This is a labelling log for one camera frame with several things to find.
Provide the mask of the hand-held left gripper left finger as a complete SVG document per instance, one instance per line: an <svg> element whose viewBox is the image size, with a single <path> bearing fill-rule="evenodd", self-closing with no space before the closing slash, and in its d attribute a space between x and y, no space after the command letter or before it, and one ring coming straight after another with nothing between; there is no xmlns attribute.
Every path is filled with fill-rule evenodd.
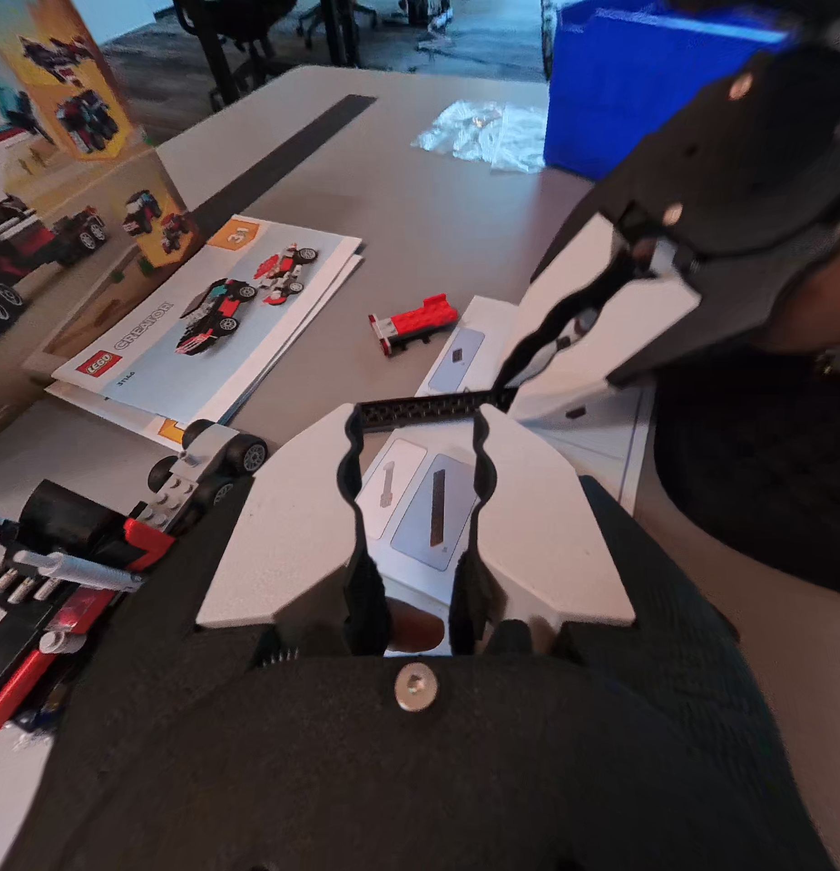
<svg viewBox="0 0 840 871"><path fill-rule="evenodd" d="M357 496L360 407L296 435L253 483L196 614L204 630L261 627L265 657L382 656L392 617Z"/></svg>

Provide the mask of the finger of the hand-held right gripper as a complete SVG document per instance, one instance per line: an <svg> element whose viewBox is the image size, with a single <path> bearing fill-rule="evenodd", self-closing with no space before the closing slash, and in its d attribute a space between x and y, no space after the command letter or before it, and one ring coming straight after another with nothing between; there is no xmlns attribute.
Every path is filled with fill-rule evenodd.
<svg viewBox="0 0 840 871"><path fill-rule="evenodd" d="M512 418L551 422L606 396L607 377L697 305L697 293L680 278L631 279L604 304L584 337L518 388Z"/></svg>
<svg viewBox="0 0 840 871"><path fill-rule="evenodd" d="M538 375L561 349L579 314L599 313L632 279L632 253L617 227L594 214L529 286L519 305L498 372L498 387Z"/></svg>

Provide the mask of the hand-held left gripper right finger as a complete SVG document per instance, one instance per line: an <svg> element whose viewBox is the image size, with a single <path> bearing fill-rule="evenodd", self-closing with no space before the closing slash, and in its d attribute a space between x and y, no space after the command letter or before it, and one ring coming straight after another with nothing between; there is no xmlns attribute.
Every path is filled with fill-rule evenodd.
<svg viewBox="0 0 840 871"><path fill-rule="evenodd" d="M476 505L448 611L455 656L552 652L571 625L632 627L634 606L587 485L539 436L490 404L473 420Z"/></svg>

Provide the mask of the large blue plastic bin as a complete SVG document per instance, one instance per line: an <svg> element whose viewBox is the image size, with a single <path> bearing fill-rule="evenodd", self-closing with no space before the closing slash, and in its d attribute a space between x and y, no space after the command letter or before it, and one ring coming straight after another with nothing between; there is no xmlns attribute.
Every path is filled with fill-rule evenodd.
<svg viewBox="0 0 840 871"><path fill-rule="evenodd" d="M557 2L553 23L545 164L593 182L709 82L796 39L748 2Z"/></svg>

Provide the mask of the grey red lego assembly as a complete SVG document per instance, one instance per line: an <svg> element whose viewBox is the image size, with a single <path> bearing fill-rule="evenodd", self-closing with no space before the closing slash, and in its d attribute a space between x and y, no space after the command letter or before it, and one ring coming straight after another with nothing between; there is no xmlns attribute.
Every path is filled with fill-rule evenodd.
<svg viewBox="0 0 840 871"><path fill-rule="evenodd" d="M459 317L446 294L436 294L425 298L419 308L388 318L371 314L368 320L383 354L389 358L412 342L429 343L433 334L454 326Z"/></svg>

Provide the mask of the long black lego plate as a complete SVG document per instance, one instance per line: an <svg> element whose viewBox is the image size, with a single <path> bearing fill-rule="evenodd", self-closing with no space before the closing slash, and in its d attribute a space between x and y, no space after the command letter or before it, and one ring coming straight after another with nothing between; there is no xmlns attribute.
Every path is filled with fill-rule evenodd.
<svg viewBox="0 0 840 871"><path fill-rule="evenodd" d="M516 387L400 397L357 404L364 432L388 432L406 427L472 418L483 405L507 412L518 392Z"/></svg>

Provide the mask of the open lego instruction booklet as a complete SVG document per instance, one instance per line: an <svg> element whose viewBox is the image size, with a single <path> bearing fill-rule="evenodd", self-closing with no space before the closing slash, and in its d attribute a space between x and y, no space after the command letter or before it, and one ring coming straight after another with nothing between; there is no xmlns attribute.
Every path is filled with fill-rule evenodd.
<svg viewBox="0 0 840 871"><path fill-rule="evenodd" d="M514 304L472 299L416 395L487 388L515 317ZM530 430L633 514L653 405L653 387L629 388L553 428ZM472 432L471 420L394 430L362 476L357 499L386 593L443 621L474 507Z"/></svg>

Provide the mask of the black red lego truck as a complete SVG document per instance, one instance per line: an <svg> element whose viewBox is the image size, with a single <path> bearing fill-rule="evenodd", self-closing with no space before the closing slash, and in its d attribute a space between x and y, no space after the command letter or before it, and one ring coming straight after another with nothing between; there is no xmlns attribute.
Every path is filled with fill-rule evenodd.
<svg viewBox="0 0 840 871"><path fill-rule="evenodd" d="M269 456L256 435L209 420L155 463L128 514L50 480L0 517L0 729L55 730L119 604Z"/></svg>

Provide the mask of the lego set box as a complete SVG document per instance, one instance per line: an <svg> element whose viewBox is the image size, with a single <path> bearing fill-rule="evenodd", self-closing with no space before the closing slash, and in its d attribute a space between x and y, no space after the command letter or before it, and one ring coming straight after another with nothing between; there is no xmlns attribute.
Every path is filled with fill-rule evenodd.
<svg viewBox="0 0 840 871"><path fill-rule="evenodd" d="M71 2L0 1L0 431L23 363L124 266L172 274L198 233Z"/></svg>

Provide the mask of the person's right hand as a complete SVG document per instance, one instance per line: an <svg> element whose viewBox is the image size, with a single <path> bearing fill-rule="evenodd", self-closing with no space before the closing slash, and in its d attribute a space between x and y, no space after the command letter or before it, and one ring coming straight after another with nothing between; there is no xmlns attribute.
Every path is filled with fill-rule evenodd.
<svg viewBox="0 0 840 871"><path fill-rule="evenodd" d="M752 344L772 354L840 348L840 248L781 304Z"/></svg>

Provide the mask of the clear plastic bag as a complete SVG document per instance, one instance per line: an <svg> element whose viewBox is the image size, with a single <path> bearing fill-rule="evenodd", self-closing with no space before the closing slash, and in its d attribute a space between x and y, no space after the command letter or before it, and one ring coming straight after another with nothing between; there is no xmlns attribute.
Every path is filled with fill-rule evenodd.
<svg viewBox="0 0 840 871"><path fill-rule="evenodd" d="M495 101L451 103L411 146L492 171L534 175L545 168L547 110Z"/></svg>

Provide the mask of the black quilted wrist pad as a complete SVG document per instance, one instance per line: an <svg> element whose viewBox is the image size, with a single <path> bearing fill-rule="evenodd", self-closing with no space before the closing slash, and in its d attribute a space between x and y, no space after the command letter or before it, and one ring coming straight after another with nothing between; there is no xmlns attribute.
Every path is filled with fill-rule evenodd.
<svg viewBox="0 0 840 871"><path fill-rule="evenodd" d="M698 528L840 594L840 386L810 359L662 371L653 449L665 493Z"/></svg>

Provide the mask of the car cover instruction booklet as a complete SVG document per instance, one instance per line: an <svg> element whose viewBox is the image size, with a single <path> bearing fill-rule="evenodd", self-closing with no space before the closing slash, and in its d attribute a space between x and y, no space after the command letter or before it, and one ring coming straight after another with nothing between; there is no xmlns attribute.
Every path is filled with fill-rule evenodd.
<svg viewBox="0 0 840 871"><path fill-rule="evenodd" d="M46 391L154 437L224 421L361 262L362 239L233 215Z"/></svg>

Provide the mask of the black office chair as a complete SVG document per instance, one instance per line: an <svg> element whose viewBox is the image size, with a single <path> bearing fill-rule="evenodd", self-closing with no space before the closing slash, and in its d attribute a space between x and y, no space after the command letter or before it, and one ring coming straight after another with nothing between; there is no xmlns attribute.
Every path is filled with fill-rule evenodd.
<svg viewBox="0 0 840 871"><path fill-rule="evenodd" d="M295 1L174 1L181 28L200 43L215 87L213 112L225 108L295 67L278 59L270 40L273 26L291 13Z"/></svg>

